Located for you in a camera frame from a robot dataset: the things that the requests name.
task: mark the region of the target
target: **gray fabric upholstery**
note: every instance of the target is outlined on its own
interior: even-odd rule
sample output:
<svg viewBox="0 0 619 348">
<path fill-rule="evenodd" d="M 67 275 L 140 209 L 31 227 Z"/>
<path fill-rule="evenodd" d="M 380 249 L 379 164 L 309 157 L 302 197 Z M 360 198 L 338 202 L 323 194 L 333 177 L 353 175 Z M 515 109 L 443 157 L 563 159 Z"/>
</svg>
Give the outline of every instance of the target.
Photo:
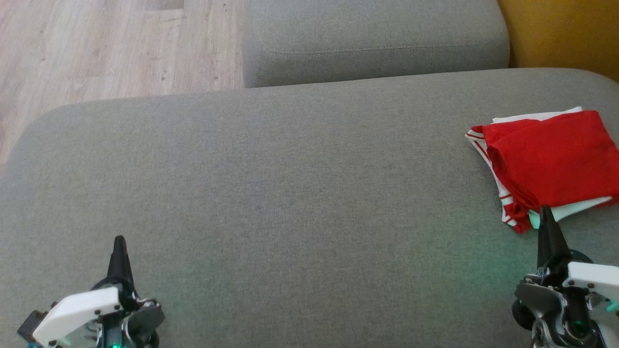
<svg viewBox="0 0 619 348">
<path fill-rule="evenodd" d="M 495 0 L 250 0 L 246 87 L 507 67 Z"/>
<path fill-rule="evenodd" d="M 464 138 L 582 105 L 619 140 L 619 85 L 508 69 L 92 102 L 49 112 L 0 178 L 1 339 L 105 275 L 128 240 L 163 346 L 525 347 L 537 236 L 500 222 Z M 565 219 L 619 264 L 619 207 Z"/>
</svg>

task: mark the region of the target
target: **wooden floor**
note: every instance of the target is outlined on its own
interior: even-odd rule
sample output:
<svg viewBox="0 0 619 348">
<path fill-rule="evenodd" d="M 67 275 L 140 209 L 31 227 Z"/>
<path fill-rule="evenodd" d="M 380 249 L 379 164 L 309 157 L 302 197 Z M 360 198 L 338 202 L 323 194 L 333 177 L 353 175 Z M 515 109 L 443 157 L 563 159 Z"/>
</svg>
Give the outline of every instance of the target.
<svg viewBox="0 0 619 348">
<path fill-rule="evenodd" d="M 241 88 L 242 13 L 243 0 L 0 0 L 0 170 L 52 108 Z"/>
</svg>

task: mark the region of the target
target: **robotic arm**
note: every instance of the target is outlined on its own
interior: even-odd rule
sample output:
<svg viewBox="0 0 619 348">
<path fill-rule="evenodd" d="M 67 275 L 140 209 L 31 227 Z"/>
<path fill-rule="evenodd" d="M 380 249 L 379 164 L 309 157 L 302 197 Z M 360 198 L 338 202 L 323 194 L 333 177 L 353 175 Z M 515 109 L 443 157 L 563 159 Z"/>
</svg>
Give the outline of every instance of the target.
<svg viewBox="0 0 619 348">
<path fill-rule="evenodd" d="M 114 240 L 108 274 L 89 292 L 52 304 L 50 311 L 33 311 L 17 333 L 29 348 L 70 346 L 66 337 L 86 325 L 97 348 L 157 348 L 156 328 L 165 316 L 155 299 L 141 299 L 133 284 L 131 263 L 122 236 Z"/>
<path fill-rule="evenodd" d="M 540 220 L 537 273 L 516 287 L 514 319 L 532 332 L 534 348 L 619 348 L 614 333 L 589 316 L 603 301 L 619 299 L 619 268 L 569 249 L 550 207 Z"/>
</svg>

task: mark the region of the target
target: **sofa seat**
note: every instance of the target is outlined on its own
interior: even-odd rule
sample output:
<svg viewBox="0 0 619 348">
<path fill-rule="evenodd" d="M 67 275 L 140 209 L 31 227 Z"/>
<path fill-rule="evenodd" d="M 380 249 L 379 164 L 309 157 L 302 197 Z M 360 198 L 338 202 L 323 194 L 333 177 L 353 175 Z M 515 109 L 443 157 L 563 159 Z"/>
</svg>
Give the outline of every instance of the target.
<svg viewBox="0 0 619 348">
<path fill-rule="evenodd" d="M 0 334 L 105 276 L 127 239 L 162 346 L 503 347 L 537 234 L 500 221 L 474 124 L 575 106 L 619 141 L 619 85 L 505 69 L 90 102 L 0 176 Z M 619 264 L 619 207 L 561 221 Z M 616 318 L 609 322 L 617 328 Z"/>
</svg>

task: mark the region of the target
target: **yellow wall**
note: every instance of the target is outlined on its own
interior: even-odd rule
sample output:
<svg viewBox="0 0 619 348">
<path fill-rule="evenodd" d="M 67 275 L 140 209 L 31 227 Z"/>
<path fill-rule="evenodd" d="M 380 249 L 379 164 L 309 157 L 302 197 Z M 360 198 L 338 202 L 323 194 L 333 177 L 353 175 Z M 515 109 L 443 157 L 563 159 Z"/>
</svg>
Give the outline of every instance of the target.
<svg viewBox="0 0 619 348">
<path fill-rule="evenodd" d="M 619 82 L 619 0 L 498 0 L 514 67 L 574 67 Z"/>
</svg>

